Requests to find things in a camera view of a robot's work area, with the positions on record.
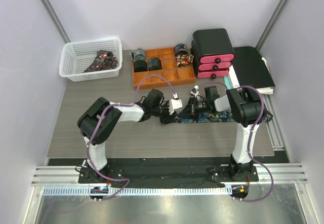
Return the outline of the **blue snail pattern tie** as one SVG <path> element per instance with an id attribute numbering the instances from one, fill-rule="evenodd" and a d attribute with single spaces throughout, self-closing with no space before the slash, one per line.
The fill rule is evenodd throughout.
<path id="1" fill-rule="evenodd" d="M 230 110 L 217 113 L 203 112 L 197 116 L 177 116 L 176 119 L 178 123 L 226 123 L 234 121 Z"/>

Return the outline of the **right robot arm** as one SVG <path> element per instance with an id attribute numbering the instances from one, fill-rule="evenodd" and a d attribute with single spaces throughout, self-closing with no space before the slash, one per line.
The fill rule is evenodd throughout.
<path id="1" fill-rule="evenodd" d="M 220 96 L 216 86 L 205 87 L 205 97 L 198 93 L 198 86 L 190 92 L 186 107 L 178 114 L 180 122 L 198 122 L 209 113 L 231 112 L 237 123 L 235 147 L 230 155 L 228 174 L 235 181 L 247 179 L 252 173 L 253 145 L 256 132 L 265 115 L 262 95 L 252 86 L 241 86 L 226 90 Z"/>

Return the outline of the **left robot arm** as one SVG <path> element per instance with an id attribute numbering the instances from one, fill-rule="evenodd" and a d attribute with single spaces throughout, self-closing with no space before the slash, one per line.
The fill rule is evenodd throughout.
<path id="1" fill-rule="evenodd" d="M 106 142 L 117 123 L 144 122 L 159 117 L 161 124 L 172 123 L 176 110 L 183 104 L 177 93 L 165 101 L 160 90 L 152 89 L 147 96 L 131 104 L 121 104 L 98 98 L 79 118 L 77 126 L 87 147 L 87 163 L 79 171 L 81 182 L 102 183 L 109 177 L 105 153 Z"/>

